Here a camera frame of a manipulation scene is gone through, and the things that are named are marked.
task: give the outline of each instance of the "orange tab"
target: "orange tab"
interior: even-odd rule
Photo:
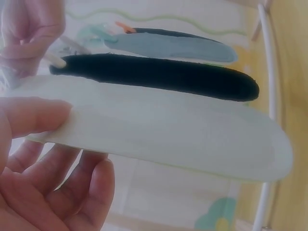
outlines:
[[[124,23],[115,22],[115,24],[122,27],[125,33],[136,33],[137,32],[134,28],[131,28],[130,26],[128,26]]]

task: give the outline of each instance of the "black insole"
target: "black insole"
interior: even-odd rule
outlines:
[[[174,37],[186,37],[186,38],[198,38],[198,39],[205,39],[210,40],[213,42],[221,43],[213,39],[204,38],[197,35],[192,35],[188,33],[172,31],[172,30],[163,30],[163,29],[155,29],[155,28],[134,28],[136,33],[149,33],[149,34],[156,34],[156,35],[166,35],[166,36],[174,36]]]
[[[239,102],[254,100],[259,95],[259,86],[250,76],[219,66],[117,54],[72,55],[63,59],[66,67],[51,66],[52,74]]]

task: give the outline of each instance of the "light blue insole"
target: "light blue insole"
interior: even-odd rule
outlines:
[[[116,43],[105,41],[105,45],[150,58],[191,58],[223,63],[237,60],[231,47],[207,39],[149,33],[121,34],[117,38]]]

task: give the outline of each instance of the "insole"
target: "insole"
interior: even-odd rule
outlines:
[[[72,55],[63,59],[67,66],[51,66],[52,74],[239,102],[252,101],[259,95],[259,86],[250,76],[224,67],[117,54]]]
[[[267,115],[239,103],[74,76],[23,79],[6,97],[36,96],[73,105],[58,130],[31,139],[270,182],[292,167],[292,148]]]
[[[199,38],[199,39],[205,39],[212,42],[218,42],[213,39],[208,39],[205,37],[192,35],[188,33],[178,32],[178,31],[172,31],[172,30],[163,30],[163,29],[156,29],[156,28],[133,28],[136,33],[149,33],[149,34],[156,34],[156,35],[166,35],[166,36],[174,36],[174,37],[186,37],[186,38]]]

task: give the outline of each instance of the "green wavy line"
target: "green wavy line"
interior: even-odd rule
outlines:
[[[246,33],[243,32],[243,31],[240,31],[240,30],[225,30],[225,31],[211,30],[211,29],[203,27],[202,25],[200,25],[199,23],[197,23],[193,19],[190,19],[190,18],[187,18],[187,17],[171,15],[171,14],[158,15],[158,16],[147,17],[147,18],[138,18],[138,17],[134,17],[134,16],[132,16],[132,15],[130,15],[130,14],[124,12],[124,11],[120,11],[118,9],[112,9],[112,8],[97,9],[97,10],[92,11],[92,12],[85,14],[85,15],[75,15],[72,12],[66,11],[66,14],[69,15],[70,17],[74,18],[74,19],[87,19],[87,18],[92,17],[92,16],[94,16],[98,13],[118,14],[118,15],[121,15],[122,17],[124,17],[128,20],[131,20],[133,22],[147,22],[147,21],[153,21],[153,20],[157,20],[157,19],[174,19],[174,20],[189,23],[189,24],[193,25],[194,27],[198,28],[199,30],[201,30],[202,32],[210,34],[210,35],[222,36],[222,35],[227,35],[227,34],[238,34],[238,35],[246,36]]]

